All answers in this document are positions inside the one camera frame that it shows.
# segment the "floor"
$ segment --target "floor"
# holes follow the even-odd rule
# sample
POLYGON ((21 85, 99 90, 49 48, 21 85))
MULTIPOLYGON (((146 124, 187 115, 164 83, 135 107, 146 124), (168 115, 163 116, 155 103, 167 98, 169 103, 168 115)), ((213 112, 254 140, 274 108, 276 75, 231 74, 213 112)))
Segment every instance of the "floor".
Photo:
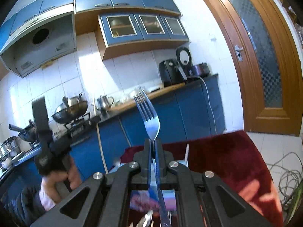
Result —
MULTIPOLYGON (((251 140, 254 142, 259 152, 261 153, 264 161, 267 164, 275 164, 283 158, 289 152, 296 153, 299 158, 303 161, 303 146, 300 137, 289 136, 289 135, 273 135, 264 133, 247 133, 251 140)), ((301 166, 300 160, 295 154, 289 154, 284 159, 282 159, 277 165, 287 169, 287 170, 297 170, 302 174, 303 168, 301 166)), ((286 172, 285 169, 275 166, 270 172, 272 179, 276 188, 278 189, 281 176, 286 172)), ((286 185, 287 179, 281 180, 281 187, 286 185)), ((292 181, 288 185, 294 186, 295 182, 292 181)), ((292 192, 291 188, 287 189, 287 194, 292 192)), ((279 192, 279 197, 282 200, 283 196, 279 192)))

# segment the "dark sleeve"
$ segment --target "dark sleeve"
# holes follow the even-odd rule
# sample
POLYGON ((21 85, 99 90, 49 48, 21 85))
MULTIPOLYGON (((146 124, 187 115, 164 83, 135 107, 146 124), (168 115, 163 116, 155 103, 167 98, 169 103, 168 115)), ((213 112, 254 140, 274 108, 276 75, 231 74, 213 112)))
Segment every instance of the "dark sleeve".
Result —
POLYGON ((4 206, 18 225, 29 227, 45 213, 40 202, 39 191, 38 187, 25 188, 16 199, 4 206))

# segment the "wooden door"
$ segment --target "wooden door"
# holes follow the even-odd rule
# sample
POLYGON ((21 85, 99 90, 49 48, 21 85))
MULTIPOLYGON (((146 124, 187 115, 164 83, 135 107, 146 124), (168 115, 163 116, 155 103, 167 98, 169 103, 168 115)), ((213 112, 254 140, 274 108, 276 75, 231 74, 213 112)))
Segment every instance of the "wooden door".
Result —
POLYGON ((299 135, 303 112, 301 64, 274 1, 204 1, 234 61, 245 131, 299 135))

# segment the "door lock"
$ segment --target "door lock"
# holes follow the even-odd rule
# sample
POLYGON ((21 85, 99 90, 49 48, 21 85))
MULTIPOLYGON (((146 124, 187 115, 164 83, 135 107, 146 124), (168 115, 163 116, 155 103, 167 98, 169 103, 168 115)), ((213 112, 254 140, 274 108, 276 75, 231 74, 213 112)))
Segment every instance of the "door lock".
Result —
POLYGON ((241 55, 241 51, 242 50, 244 50, 244 48, 242 47, 242 48, 239 48, 239 45, 235 45, 234 46, 234 50, 235 50, 235 52, 236 52, 236 55, 238 56, 238 60, 239 61, 243 61, 243 58, 242 58, 242 55, 241 55))

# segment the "range hood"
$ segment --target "range hood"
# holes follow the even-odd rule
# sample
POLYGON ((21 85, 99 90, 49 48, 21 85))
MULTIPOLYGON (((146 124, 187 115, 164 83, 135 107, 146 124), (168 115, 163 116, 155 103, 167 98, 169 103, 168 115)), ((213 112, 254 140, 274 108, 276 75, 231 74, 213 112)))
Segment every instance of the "range hood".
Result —
POLYGON ((25 77, 43 63, 76 50, 73 4, 45 12, 12 33, 0 51, 4 66, 25 77))

